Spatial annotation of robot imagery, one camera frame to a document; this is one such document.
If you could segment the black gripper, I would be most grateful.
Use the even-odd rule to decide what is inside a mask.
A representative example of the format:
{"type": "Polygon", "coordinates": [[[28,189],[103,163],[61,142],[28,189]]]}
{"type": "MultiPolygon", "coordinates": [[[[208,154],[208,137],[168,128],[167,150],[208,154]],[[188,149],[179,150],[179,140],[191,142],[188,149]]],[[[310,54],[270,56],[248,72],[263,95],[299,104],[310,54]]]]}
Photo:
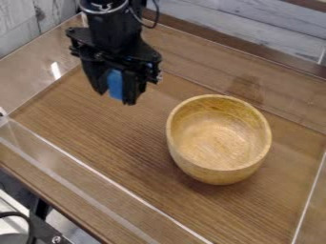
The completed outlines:
{"type": "Polygon", "coordinates": [[[157,82],[161,62],[160,53],[141,37],[141,11],[125,9],[85,12],[85,15],[88,26],[66,29],[70,54],[80,58],[82,71],[98,94],[108,90],[109,71],[121,72],[121,102],[135,105],[147,82],[157,82]]]}

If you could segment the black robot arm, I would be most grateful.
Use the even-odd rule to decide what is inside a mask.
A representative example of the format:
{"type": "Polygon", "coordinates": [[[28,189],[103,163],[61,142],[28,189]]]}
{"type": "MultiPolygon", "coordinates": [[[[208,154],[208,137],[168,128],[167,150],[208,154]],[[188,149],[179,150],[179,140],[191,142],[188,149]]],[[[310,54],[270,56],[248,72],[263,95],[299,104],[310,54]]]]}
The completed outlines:
{"type": "Polygon", "coordinates": [[[143,40],[147,0],[80,0],[88,25],[66,29],[69,53],[81,61],[93,90],[133,105],[160,80],[161,54],[143,40]]]}

